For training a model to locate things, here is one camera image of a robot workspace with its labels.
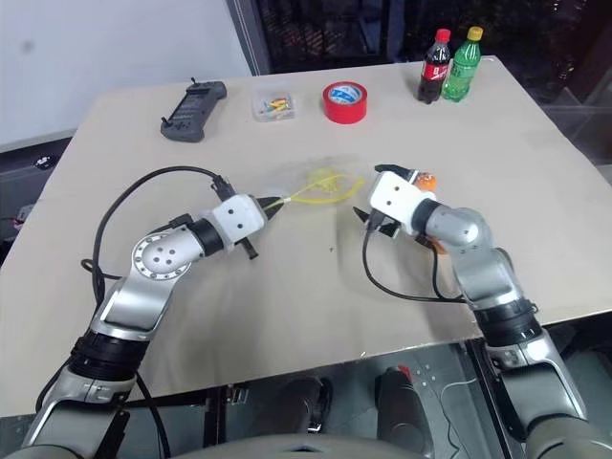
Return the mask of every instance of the orange ball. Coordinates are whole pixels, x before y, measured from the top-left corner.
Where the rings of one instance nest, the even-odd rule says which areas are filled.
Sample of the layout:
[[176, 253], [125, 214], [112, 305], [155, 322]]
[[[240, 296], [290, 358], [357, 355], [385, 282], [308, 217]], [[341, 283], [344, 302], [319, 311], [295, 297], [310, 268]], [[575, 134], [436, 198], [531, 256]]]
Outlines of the orange ball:
[[436, 185], [438, 185], [438, 181], [435, 176], [428, 172], [421, 172], [414, 185], [421, 191], [433, 191]]

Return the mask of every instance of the bottle cap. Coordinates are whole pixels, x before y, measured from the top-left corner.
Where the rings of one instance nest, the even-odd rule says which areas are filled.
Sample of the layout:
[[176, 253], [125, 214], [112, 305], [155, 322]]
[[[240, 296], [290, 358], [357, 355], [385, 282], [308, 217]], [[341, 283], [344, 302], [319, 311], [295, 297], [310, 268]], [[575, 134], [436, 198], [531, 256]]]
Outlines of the bottle cap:
[[438, 29], [436, 32], [436, 41], [441, 41], [442, 43], [448, 43], [450, 40], [450, 30], [449, 29]]
[[474, 27], [470, 27], [470, 29], [468, 30], [468, 40], [470, 41], [480, 41], [480, 38], [482, 38], [482, 27], [478, 27], [478, 26], [474, 26]]

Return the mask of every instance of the coca-cola bottle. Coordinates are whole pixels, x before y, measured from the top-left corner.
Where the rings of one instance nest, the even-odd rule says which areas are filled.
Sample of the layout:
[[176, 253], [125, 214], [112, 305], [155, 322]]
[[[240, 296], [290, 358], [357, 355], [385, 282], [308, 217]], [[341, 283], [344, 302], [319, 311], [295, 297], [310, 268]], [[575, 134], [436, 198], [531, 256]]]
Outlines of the coca-cola bottle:
[[435, 43], [427, 50], [417, 96], [417, 99], [424, 103], [432, 103], [442, 93], [442, 85], [447, 76], [448, 63], [450, 62], [449, 40], [450, 30], [438, 29]]

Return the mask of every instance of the white wall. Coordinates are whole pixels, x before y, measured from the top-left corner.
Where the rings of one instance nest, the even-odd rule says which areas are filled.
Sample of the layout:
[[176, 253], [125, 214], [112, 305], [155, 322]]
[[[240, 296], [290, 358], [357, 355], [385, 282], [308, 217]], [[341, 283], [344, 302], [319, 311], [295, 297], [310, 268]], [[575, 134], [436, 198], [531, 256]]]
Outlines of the white wall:
[[250, 74], [225, 0], [0, 0], [0, 151], [109, 89]]

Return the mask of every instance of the small orange object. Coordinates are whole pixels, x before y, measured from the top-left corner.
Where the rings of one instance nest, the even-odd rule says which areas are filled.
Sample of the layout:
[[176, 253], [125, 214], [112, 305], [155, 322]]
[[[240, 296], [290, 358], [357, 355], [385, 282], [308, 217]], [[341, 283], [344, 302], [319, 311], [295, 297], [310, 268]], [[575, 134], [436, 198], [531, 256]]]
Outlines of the small orange object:
[[438, 185], [438, 181], [434, 175], [428, 172], [421, 172], [414, 185], [421, 191], [433, 191], [436, 185]]
[[436, 246], [436, 251], [438, 251], [439, 255], [446, 255], [448, 253], [446, 249], [440, 245], [437, 239], [433, 239], [432, 237], [429, 237], [428, 239], [431, 242], [431, 244]]

